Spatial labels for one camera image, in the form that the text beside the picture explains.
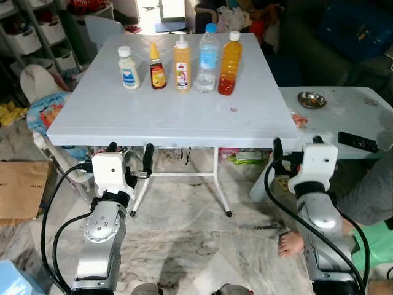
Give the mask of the green snack packet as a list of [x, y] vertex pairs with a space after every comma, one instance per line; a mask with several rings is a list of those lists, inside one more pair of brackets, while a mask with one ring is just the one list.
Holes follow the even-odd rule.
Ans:
[[228, 157], [234, 165], [261, 165], [266, 162], [266, 156], [261, 150], [238, 151]]

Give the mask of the small steel dish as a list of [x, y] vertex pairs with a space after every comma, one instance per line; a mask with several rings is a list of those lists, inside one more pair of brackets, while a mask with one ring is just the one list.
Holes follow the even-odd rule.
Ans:
[[297, 101], [305, 109], [317, 110], [325, 107], [327, 99], [313, 91], [302, 91], [297, 95]]

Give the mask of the child seat with lion print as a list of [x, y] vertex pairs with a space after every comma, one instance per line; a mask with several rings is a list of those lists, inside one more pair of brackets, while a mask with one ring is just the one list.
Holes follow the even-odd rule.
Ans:
[[71, 92], [60, 91], [37, 99], [28, 109], [27, 126], [34, 134], [40, 134], [50, 140], [47, 130], [61, 112]]

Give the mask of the white-capped mayonnaise bottle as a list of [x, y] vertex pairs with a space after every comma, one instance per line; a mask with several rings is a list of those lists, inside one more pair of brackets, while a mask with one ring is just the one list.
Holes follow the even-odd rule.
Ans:
[[138, 87], [141, 86], [141, 81], [130, 47], [119, 47], [117, 53], [120, 57], [119, 67], [122, 74], [123, 86], [126, 87], [126, 89], [138, 89]]

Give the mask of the orange squeeze bottle white nozzle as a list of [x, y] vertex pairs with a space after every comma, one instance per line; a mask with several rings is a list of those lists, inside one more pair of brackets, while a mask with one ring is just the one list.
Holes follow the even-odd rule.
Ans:
[[187, 93], [190, 89], [190, 48], [185, 34], [179, 34], [173, 50], [175, 87], [179, 93]]

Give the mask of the white storage basket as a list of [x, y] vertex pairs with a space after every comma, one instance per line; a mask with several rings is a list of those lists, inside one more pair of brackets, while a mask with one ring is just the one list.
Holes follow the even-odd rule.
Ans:
[[77, 67], [73, 51], [65, 48], [53, 48], [53, 55], [61, 71], [70, 70]]
[[8, 34], [10, 48], [20, 55], [28, 55], [42, 48], [42, 43], [37, 36], [36, 30], [33, 28], [19, 34]]
[[66, 34], [59, 18], [53, 18], [49, 22], [45, 22], [45, 20], [38, 20], [38, 22], [43, 36], [50, 45], [57, 44], [66, 39]]

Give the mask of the brown paper bag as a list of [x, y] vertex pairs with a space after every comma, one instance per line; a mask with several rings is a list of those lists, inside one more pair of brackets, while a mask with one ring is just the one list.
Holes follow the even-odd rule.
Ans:
[[49, 161], [0, 161], [0, 224], [36, 217], [49, 175]]

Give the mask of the yellow toy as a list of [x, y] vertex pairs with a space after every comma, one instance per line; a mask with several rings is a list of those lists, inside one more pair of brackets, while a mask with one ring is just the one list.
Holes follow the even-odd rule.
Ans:
[[19, 107], [12, 101], [0, 104], [0, 127], [11, 126], [25, 116], [27, 112], [27, 108]]

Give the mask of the clear water bottle blue cap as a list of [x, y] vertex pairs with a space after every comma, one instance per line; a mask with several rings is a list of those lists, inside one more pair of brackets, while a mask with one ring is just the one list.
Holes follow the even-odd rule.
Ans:
[[201, 93], [210, 93], [216, 84], [219, 46], [216, 41], [217, 25], [208, 23], [199, 43], [199, 71], [194, 88]]

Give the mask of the green rolled mat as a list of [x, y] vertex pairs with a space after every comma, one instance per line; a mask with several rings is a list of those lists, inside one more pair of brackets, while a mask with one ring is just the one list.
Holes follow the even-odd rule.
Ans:
[[79, 25], [75, 21], [74, 17], [66, 9], [59, 9], [59, 17], [63, 22], [64, 31], [68, 37], [68, 42], [71, 45], [71, 50], [75, 54], [75, 59], [78, 65], [81, 65], [88, 61], [87, 51], [82, 42], [82, 36], [79, 32]]

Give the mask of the green plastic stool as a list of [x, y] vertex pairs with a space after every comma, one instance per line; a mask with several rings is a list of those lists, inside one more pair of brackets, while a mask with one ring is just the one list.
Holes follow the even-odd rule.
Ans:
[[[371, 226], [362, 226], [361, 229], [366, 236], [368, 245], [370, 245], [370, 267], [374, 268], [382, 263], [391, 263], [393, 261], [391, 222], [384, 220]], [[356, 230], [352, 230], [351, 233], [357, 242], [357, 250], [352, 251], [352, 259], [357, 270], [362, 273], [366, 268], [364, 244], [362, 237]]]

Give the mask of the pale plastic chair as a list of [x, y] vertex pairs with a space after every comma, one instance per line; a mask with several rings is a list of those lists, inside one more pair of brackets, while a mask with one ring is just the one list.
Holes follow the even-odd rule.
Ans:
[[115, 20], [97, 16], [86, 16], [84, 18], [89, 39], [100, 49], [106, 40], [111, 36], [123, 34], [123, 25]]

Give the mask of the child in red clothes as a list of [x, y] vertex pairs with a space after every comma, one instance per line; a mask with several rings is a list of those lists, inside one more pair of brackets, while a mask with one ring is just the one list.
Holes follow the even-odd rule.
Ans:
[[271, 22], [274, 22], [274, 17], [271, 17], [268, 12], [254, 12], [250, 14], [252, 24], [248, 27], [248, 31], [251, 32], [259, 44], [263, 43], [264, 34], [267, 28], [270, 27]]

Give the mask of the grey robot right knee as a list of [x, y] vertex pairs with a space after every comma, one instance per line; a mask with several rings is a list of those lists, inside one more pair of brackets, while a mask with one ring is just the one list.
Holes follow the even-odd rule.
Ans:
[[218, 295], [253, 295], [247, 287], [236, 284], [224, 284], [217, 292]]

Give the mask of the grey shelving rack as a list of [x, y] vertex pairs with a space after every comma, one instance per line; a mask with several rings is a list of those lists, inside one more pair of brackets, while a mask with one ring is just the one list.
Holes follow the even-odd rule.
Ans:
[[[39, 27], [38, 20], [45, 20], [45, 22], [49, 22], [53, 18], [61, 20], [61, 17], [58, 15], [59, 10], [64, 10], [60, 0], [0, 0], [0, 57], [14, 59], [18, 69], [36, 61], [43, 61], [44, 66], [51, 73], [57, 74], [57, 76], [66, 81], [78, 74], [81, 70], [81, 65], [77, 64], [76, 68], [61, 71], [53, 55], [53, 48], [71, 50], [68, 37], [64, 41], [50, 45]], [[37, 36], [39, 36], [39, 40], [42, 43], [42, 48], [28, 55], [15, 53], [10, 48], [7, 35], [19, 34], [30, 28], [36, 30]]]

